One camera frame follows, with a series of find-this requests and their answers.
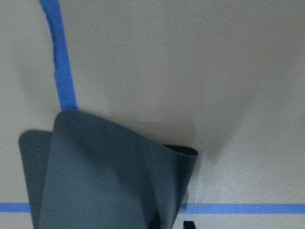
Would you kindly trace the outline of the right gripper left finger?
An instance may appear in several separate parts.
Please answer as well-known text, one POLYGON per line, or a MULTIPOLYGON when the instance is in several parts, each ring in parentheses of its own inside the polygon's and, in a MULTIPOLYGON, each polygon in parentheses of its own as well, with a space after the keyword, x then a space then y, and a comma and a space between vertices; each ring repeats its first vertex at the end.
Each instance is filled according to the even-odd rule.
POLYGON ((160 217, 158 215, 155 215, 149 222, 149 229, 160 229, 160 217))

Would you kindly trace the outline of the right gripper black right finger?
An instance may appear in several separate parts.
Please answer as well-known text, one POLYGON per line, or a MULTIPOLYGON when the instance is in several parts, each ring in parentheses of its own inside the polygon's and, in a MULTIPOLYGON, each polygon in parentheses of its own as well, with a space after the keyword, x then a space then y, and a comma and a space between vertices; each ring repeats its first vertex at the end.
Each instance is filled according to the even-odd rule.
POLYGON ((184 221, 183 229, 196 229, 196 225, 193 221, 184 221))

